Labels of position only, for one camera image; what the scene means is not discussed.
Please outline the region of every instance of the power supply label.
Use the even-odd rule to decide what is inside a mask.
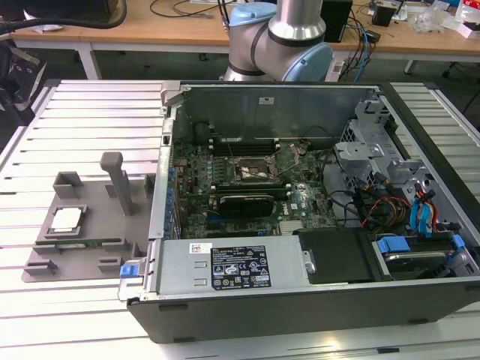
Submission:
[[[211,287],[215,290],[271,287],[265,246],[214,247],[211,256]]]

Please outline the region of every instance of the connector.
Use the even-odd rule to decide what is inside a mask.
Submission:
[[[382,185],[390,184],[389,179],[385,175],[383,175],[381,172],[375,172],[373,174],[373,178]]]

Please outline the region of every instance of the aluminum extrusion table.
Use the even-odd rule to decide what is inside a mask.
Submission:
[[[478,134],[439,91],[422,84],[394,87],[480,199]],[[1,155],[0,359],[477,359],[480,303],[425,325],[158,345],[117,300],[117,279],[23,283],[22,267],[58,171],[102,179],[102,152],[120,150],[130,177],[155,172],[161,88],[161,81],[47,87],[34,105],[36,119]]]

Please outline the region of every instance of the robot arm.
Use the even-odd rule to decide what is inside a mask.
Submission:
[[[230,21],[226,81],[319,81],[332,61],[323,43],[323,0],[248,2],[236,6]]]

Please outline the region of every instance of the blue latch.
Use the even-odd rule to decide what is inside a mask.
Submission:
[[[140,273],[139,265],[125,264],[125,265],[122,265],[120,268],[121,279],[136,278],[139,273]]]
[[[453,244],[455,246],[455,250],[460,250],[461,248],[465,248],[465,241],[462,239],[460,235],[453,235],[452,239]]]
[[[382,254],[410,251],[405,236],[384,236],[376,244]]]

